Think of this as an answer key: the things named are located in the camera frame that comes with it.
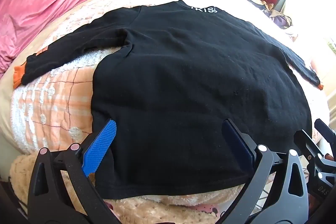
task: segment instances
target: orange cuff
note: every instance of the orange cuff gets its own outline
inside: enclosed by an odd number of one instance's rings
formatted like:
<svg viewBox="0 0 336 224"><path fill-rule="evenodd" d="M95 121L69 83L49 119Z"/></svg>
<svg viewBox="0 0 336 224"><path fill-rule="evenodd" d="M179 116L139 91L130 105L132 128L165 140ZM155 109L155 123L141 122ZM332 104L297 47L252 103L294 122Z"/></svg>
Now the orange cuff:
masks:
<svg viewBox="0 0 336 224"><path fill-rule="evenodd" d="M21 66L14 67L13 75L13 89L16 89L21 84L22 76L25 74L26 63L23 63Z"/></svg>

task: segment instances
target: beige fluffy blanket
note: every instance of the beige fluffy blanket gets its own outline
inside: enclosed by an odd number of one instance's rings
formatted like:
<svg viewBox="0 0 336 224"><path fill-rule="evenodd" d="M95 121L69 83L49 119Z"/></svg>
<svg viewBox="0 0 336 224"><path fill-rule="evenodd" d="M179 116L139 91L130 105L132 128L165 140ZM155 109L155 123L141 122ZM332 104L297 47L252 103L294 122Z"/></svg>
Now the beige fluffy blanket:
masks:
<svg viewBox="0 0 336 224"><path fill-rule="evenodd" d="M26 204L28 201L30 177L35 164L36 155L37 153L19 156L12 163L10 169L11 183L14 192L17 197ZM68 173L65 171L62 172L63 180L75 209L81 213L85 213L72 187ZM90 176L90 179L94 184L94 174ZM236 187L235 189L236 194L238 194L241 187ZM121 200L106 199L105 201L113 206L113 213L123 224L154 224L160 222L174 222L176 224L202 222L202 224L211 224L215 223L218 217L184 206L173 205L171 202L184 203L186 206L200 203L212 204L220 203L223 200L226 201L229 195L232 196L232 191L230 191L230 194L226 191L216 191L212 193L179 196L178 198L169 196L148 196Z"/></svg>

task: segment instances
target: black sweatshirt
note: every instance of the black sweatshirt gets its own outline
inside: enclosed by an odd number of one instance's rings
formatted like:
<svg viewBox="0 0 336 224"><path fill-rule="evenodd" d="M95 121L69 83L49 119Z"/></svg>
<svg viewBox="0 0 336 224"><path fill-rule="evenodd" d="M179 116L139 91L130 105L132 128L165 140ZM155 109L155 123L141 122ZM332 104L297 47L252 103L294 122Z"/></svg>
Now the black sweatshirt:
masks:
<svg viewBox="0 0 336 224"><path fill-rule="evenodd" d="M249 22L184 2L120 8L27 60L22 83L95 47L121 47L93 76L92 129L108 119L116 137L95 174L102 198L204 193L246 182L222 121L271 150L297 149L311 114L291 64L320 83L301 58Z"/></svg>

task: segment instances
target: pink duvet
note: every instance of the pink duvet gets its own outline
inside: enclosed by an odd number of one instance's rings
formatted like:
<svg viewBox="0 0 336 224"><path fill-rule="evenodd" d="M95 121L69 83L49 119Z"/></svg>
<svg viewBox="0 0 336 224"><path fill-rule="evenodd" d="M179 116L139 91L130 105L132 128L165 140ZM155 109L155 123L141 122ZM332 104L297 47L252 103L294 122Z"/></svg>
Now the pink duvet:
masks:
<svg viewBox="0 0 336 224"><path fill-rule="evenodd" d="M0 78L50 22L86 0L0 0Z"/></svg>

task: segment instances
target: blue gripper pad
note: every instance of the blue gripper pad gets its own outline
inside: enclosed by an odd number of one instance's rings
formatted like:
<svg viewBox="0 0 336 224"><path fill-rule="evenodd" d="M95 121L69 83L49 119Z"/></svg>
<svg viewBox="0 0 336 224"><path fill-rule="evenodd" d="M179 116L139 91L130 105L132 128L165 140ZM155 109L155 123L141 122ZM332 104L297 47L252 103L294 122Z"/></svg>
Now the blue gripper pad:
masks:
<svg viewBox="0 0 336 224"><path fill-rule="evenodd" d="M96 172L101 160L116 136L116 132L117 125L115 121L110 120L95 138L88 150L86 150L83 155L82 165L86 176Z"/></svg>
<svg viewBox="0 0 336 224"><path fill-rule="evenodd" d="M314 127L318 132L325 138L325 140L330 144L333 156L336 157L336 135L334 131L328 127L321 119L317 119L314 123Z"/></svg>
<svg viewBox="0 0 336 224"><path fill-rule="evenodd" d="M238 129L235 128L228 119L223 121L222 135L236 158L238 165L244 172L249 175L253 175L255 160L254 154L237 130ZM257 146L252 139L250 141L250 145L253 147Z"/></svg>

